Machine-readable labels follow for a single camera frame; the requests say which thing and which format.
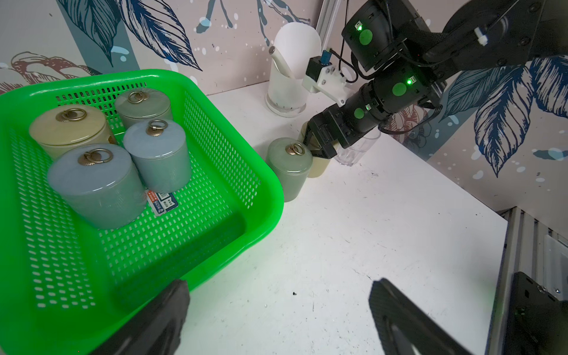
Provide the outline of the white spoon in holder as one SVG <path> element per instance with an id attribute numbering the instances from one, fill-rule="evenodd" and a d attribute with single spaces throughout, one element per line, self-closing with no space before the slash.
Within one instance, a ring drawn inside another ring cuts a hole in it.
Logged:
<path id="1" fill-rule="evenodd" d="M 272 57 L 276 68 L 282 75 L 287 78 L 295 79 L 294 73 L 291 70 L 290 66 L 284 59 L 282 53 L 275 46 L 269 47 L 269 55 Z"/>

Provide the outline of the green plastic basket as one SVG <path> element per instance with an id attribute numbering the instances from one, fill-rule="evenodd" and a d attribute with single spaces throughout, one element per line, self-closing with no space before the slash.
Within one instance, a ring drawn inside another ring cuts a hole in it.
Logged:
<path id="1" fill-rule="evenodd" d="M 52 159 L 29 128 L 68 104 L 100 109 L 117 139 L 118 95 L 143 87 L 171 101 L 192 179 L 178 206 L 99 230 L 47 183 Z M 283 212 L 273 171 L 198 86 L 168 70 L 34 84 L 1 95 L 1 350 L 88 354 L 173 280 L 197 288 L 262 240 Z"/>

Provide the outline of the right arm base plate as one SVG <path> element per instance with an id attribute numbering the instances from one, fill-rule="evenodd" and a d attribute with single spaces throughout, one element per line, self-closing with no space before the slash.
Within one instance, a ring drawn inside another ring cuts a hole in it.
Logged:
<path id="1" fill-rule="evenodd" d="M 567 301 L 523 272 L 513 275 L 503 353 L 567 355 Z"/>

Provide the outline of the white utensil holder cup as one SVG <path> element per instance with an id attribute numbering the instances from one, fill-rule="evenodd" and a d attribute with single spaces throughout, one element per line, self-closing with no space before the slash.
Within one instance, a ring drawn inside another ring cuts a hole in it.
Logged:
<path id="1" fill-rule="evenodd" d="M 284 25 L 269 48 L 272 66 L 266 94 L 268 108 L 277 115 L 291 118 L 306 109 L 309 91 L 303 79 L 309 60 L 321 54 L 317 31 L 300 22 Z"/>

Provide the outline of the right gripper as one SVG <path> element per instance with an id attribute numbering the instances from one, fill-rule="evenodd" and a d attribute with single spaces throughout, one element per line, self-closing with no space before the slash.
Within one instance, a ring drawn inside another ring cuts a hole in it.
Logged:
<path id="1" fill-rule="evenodd" d="M 336 143 L 347 149 L 379 132 L 376 121 L 363 109 L 345 109 L 334 104 L 307 122 L 303 143 L 314 157 L 332 159 L 337 155 Z"/>

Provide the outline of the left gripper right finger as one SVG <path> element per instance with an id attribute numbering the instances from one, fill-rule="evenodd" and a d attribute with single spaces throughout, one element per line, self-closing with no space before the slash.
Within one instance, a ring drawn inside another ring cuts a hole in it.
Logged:
<path id="1" fill-rule="evenodd" d="M 369 307 L 385 354 L 468 354 L 389 280 L 374 281 Z"/>

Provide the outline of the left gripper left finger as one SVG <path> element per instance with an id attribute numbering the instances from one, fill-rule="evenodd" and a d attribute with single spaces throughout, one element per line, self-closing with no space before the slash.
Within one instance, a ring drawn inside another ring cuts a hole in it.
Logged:
<path id="1" fill-rule="evenodd" d="M 190 303 L 187 282 L 172 281 L 93 354 L 174 354 Z"/>

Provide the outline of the small blue label card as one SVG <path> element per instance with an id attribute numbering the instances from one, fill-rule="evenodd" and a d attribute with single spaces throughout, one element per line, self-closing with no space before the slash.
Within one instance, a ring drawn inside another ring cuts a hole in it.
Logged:
<path id="1" fill-rule="evenodd" d="M 179 206 L 173 193 L 156 193 L 146 190 L 146 199 L 156 217 L 171 212 Z"/>

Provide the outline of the green tea canister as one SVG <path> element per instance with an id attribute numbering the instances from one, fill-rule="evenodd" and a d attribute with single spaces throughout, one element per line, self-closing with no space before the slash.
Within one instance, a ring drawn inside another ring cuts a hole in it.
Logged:
<path id="1" fill-rule="evenodd" d="M 170 98 L 159 90 L 138 88 L 120 94 L 115 109 L 125 129 L 141 121 L 161 119 L 173 121 Z"/>
<path id="2" fill-rule="evenodd" d="M 266 163 L 276 174 L 284 201 L 293 201 L 310 173 L 313 157 L 309 148 L 292 138 L 278 138 L 269 144 Z"/>

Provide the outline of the clear plastic cup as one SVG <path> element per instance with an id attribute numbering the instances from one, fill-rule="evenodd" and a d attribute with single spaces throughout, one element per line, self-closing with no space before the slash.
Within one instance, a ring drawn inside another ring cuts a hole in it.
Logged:
<path id="1" fill-rule="evenodd" d="M 342 148 L 338 145 L 336 149 L 337 155 L 334 157 L 335 161 L 344 166 L 353 167 L 374 146 L 380 136 L 381 132 L 374 128 L 348 148 Z"/>

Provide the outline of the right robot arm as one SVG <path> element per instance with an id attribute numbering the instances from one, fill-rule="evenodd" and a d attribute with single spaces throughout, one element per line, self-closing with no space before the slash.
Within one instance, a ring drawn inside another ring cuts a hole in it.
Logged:
<path id="1" fill-rule="evenodd" d="M 446 81 L 567 53 L 565 1 L 469 1 L 443 31 L 432 32 L 409 1 L 367 1 L 342 32 L 347 66 L 365 80 L 356 93 L 339 84 L 333 104 L 311 118 L 303 142 L 331 159 L 413 104 L 442 111 Z"/>

